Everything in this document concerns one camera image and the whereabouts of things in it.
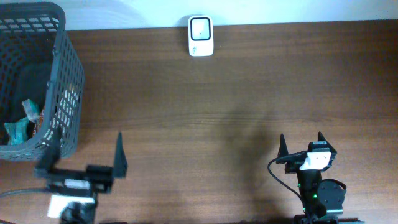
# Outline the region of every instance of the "wire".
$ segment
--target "wire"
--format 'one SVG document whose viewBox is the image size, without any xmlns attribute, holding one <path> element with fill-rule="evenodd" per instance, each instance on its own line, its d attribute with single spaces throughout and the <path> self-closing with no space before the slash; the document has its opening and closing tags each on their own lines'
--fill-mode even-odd
<svg viewBox="0 0 398 224">
<path fill-rule="evenodd" d="M 283 157 L 275 158 L 275 159 L 271 160 L 271 161 L 268 163 L 268 172 L 269 172 L 269 174 L 270 174 L 273 178 L 275 178 L 276 181 L 278 181 L 278 182 L 279 182 L 280 184 L 282 184 L 284 187 L 286 187 L 286 188 L 289 189 L 291 192 L 293 192 L 295 195 L 297 195 L 298 198 L 300 199 L 301 203 L 303 204 L 303 207 L 305 208 L 304 199 L 300 196 L 300 194 L 297 193 L 297 191 L 293 190 L 291 187 L 289 187 L 287 184 L 283 183 L 283 181 L 279 180 L 279 178 L 276 177 L 276 176 L 272 173 L 272 171 L 271 171 L 271 164 L 272 164 L 273 162 L 279 160 L 279 159 L 283 159 Z"/>
<path fill-rule="evenodd" d="M 46 188 L 29 188 L 29 189 L 20 189 L 20 190 L 10 190 L 10 191 L 1 193 L 0 198 L 4 198 L 7 196 L 20 195 L 20 194 L 48 193 L 48 192 L 49 191 Z"/>
</svg>

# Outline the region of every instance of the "light blue wall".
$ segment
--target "light blue wall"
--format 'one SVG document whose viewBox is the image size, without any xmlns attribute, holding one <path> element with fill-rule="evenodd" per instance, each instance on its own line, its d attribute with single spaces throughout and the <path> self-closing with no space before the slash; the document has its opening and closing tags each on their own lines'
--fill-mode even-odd
<svg viewBox="0 0 398 224">
<path fill-rule="evenodd" d="M 36 0 L 3 0 L 37 2 Z M 68 30 L 185 26 L 207 14 L 214 25 L 398 19 L 397 0 L 52 0 Z"/>
</svg>

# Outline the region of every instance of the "brown tabletop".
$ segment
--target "brown tabletop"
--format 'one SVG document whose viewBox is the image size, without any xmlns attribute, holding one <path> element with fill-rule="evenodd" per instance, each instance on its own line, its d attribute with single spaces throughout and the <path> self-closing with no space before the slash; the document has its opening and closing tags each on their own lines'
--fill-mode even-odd
<svg viewBox="0 0 398 224">
<path fill-rule="evenodd" d="M 323 177 L 348 186 L 343 217 L 398 223 L 398 22 L 215 27 L 193 58 L 186 28 L 69 32 L 86 83 L 77 152 L 59 167 L 129 163 L 96 223 L 227 223 L 302 213 L 267 172 L 322 131 L 338 151 Z M 40 187 L 34 162 L 0 161 L 0 191 Z M 272 169 L 297 189 L 283 165 Z M 58 223 L 49 195 L 1 199 L 0 219 Z"/>
</svg>

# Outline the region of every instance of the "teal snack bag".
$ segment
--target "teal snack bag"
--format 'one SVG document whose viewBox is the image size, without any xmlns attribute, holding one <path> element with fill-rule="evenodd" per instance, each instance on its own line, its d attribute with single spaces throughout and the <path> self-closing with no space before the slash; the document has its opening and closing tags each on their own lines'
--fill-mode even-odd
<svg viewBox="0 0 398 224">
<path fill-rule="evenodd" d="M 13 146 L 16 144 L 21 144 L 27 141 L 27 125 L 29 120 L 27 118 L 22 118 L 15 123 L 4 123 L 4 127 L 10 136 L 8 140 L 8 145 Z"/>
</svg>

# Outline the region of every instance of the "gray plastic basket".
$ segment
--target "gray plastic basket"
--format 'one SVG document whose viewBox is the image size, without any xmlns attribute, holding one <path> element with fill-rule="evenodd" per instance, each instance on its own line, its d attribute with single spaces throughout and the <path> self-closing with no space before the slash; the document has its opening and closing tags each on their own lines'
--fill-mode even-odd
<svg viewBox="0 0 398 224">
<path fill-rule="evenodd" d="M 65 32 L 65 13 L 49 2 L 0 5 L 0 159 L 37 160 L 62 130 L 62 157 L 77 147 L 83 67 Z M 44 106 L 43 125 L 28 141 L 7 145 L 4 123 L 25 113 L 21 101 Z"/>
</svg>

